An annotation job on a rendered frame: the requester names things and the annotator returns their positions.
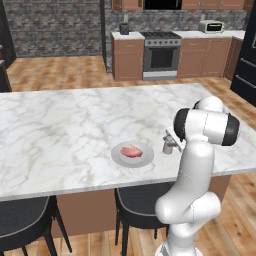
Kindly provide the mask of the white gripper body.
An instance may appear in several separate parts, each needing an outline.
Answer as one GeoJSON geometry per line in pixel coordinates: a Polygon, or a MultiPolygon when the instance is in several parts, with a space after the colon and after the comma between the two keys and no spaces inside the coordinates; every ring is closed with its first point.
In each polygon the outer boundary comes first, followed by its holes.
{"type": "Polygon", "coordinates": [[[176,135],[173,127],[168,127],[166,131],[166,141],[167,145],[171,147],[176,147],[180,152],[183,151],[186,145],[186,141],[181,141],[180,138],[176,135]]]}

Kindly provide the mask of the grey metal shaker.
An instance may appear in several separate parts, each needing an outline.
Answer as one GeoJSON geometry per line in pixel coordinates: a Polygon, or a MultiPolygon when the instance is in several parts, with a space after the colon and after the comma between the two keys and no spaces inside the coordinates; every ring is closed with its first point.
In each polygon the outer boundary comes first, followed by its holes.
{"type": "Polygon", "coordinates": [[[175,147],[175,141],[170,135],[166,135],[164,138],[164,146],[163,153],[170,155],[173,152],[173,148],[175,147]]]}

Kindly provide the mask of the grey round plate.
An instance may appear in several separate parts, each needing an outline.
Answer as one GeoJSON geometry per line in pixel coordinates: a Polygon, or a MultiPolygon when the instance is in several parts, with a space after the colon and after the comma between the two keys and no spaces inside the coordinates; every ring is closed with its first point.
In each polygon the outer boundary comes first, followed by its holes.
{"type": "Polygon", "coordinates": [[[153,149],[145,143],[125,141],[117,144],[111,151],[111,157],[117,164],[127,168],[140,168],[150,164],[154,159],[153,149]],[[128,157],[121,153],[125,146],[132,145],[142,151],[141,156],[128,157]]]}

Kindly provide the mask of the pink raw steak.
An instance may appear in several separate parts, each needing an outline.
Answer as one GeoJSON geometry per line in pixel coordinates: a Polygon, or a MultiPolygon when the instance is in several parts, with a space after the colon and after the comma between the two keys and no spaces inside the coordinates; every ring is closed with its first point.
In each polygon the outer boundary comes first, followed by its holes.
{"type": "Polygon", "coordinates": [[[141,157],[143,152],[134,145],[123,146],[120,153],[129,158],[141,157]]]}

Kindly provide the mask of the long brown base cabinet run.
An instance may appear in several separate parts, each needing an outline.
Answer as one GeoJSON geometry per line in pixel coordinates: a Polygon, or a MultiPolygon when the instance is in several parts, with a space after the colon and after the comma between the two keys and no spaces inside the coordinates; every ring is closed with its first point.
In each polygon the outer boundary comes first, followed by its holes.
{"type": "Polygon", "coordinates": [[[177,31],[182,37],[178,78],[226,77],[231,80],[245,36],[243,30],[219,34],[177,31]]]}

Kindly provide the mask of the black tall cabinet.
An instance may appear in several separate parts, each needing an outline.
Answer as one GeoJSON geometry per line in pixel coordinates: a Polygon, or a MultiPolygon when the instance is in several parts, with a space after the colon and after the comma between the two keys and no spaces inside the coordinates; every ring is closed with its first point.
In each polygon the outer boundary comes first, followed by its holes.
{"type": "Polygon", "coordinates": [[[0,93],[12,91],[7,69],[16,58],[3,0],[0,0],[0,93]]]}

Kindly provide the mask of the steel oven with hob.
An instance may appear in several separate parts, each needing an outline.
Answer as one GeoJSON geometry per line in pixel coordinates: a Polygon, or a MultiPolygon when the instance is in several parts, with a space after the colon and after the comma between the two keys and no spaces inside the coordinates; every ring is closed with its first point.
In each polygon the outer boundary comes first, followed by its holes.
{"type": "Polygon", "coordinates": [[[144,41],[143,81],[174,80],[182,38],[174,32],[142,32],[144,41]]]}

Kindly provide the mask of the black padded stool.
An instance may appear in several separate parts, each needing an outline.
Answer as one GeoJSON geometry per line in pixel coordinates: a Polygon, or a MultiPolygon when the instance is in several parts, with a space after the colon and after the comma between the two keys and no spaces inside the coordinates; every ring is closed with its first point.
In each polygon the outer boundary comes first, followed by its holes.
{"type": "Polygon", "coordinates": [[[0,202],[0,256],[5,251],[21,248],[28,256],[26,246],[44,237],[51,256],[58,256],[51,227],[56,220],[69,252],[72,247],[60,214],[56,196],[0,202]]]}
{"type": "Polygon", "coordinates": [[[155,203],[173,185],[173,182],[165,182],[114,189],[116,204],[115,244],[118,244],[119,229],[120,226],[123,226],[121,256],[127,255],[129,227],[153,229],[154,238],[157,238],[157,230],[162,227],[169,231],[169,226],[161,223],[156,217],[155,203]]]}

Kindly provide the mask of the black fridge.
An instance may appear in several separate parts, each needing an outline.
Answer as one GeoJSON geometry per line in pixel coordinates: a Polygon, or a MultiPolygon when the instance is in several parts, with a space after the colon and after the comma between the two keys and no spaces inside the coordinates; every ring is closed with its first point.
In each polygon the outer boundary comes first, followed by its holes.
{"type": "Polygon", "coordinates": [[[230,89],[256,107],[256,0],[251,10],[230,89]]]}

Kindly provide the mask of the pale green toaster oven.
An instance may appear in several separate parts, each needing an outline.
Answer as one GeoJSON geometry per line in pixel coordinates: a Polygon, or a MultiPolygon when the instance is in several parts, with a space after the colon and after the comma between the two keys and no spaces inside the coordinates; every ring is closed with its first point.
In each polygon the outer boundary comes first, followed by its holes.
{"type": "Polygon", "coordinates": [[[215,20],[201,20],[198,24],[198,30],[205,34],[216,34],[224,31],[224,23],[215,20]]]}

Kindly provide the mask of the black toaster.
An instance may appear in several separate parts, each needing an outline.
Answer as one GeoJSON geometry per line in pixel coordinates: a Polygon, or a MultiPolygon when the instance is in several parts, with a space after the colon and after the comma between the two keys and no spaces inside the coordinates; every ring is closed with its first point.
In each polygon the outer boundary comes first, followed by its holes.
{"type": "Polygon", "coordinates": [[[121,35],[128,35],[130,32],[128,23],[121,23],[119,28],[120,28],[121,35]]]}

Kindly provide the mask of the brown island base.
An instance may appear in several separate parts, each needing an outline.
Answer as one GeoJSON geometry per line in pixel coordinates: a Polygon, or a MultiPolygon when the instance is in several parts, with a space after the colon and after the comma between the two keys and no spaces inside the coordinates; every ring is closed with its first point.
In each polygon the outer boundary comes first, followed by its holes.
{"type": "MultiPolygon", "coordinates": [[[[222,202],[232,175],[211,179],[209,191],[222,202]]],[[[137,186],[160,181],[118,181],[116,187],[137,186]]],[[[58,207],[68,236],[115,230],[116,205],[114,188],[57,195],[58,207]]]]}

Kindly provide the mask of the black microwave oven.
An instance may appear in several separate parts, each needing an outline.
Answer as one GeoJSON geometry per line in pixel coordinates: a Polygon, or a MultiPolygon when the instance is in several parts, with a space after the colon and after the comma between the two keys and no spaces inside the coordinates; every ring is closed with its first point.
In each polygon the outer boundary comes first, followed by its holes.
{"type": "Polygon", "coordinates": [[[145,10],[180,10],[182,0],[144,0],[145,10]]]}

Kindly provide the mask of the brown wall cabinets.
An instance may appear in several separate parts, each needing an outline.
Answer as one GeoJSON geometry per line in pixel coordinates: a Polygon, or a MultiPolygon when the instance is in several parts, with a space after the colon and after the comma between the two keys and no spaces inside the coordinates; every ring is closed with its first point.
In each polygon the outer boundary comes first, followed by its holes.
{"type": "Polygon", "coordinates": [[[251,10],[255,0],[182,0],[183,10],[251,10]]]}

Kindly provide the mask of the narrow brown wall cabinet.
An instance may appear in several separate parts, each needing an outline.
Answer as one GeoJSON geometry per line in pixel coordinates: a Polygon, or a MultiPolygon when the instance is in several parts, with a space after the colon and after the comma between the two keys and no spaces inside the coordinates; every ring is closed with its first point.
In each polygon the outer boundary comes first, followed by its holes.
{"type": "Polygon", "coordinates": [[[113,10],[119,12],[142,10],[144,0],[111,0],[111,7],[113,10]]]}

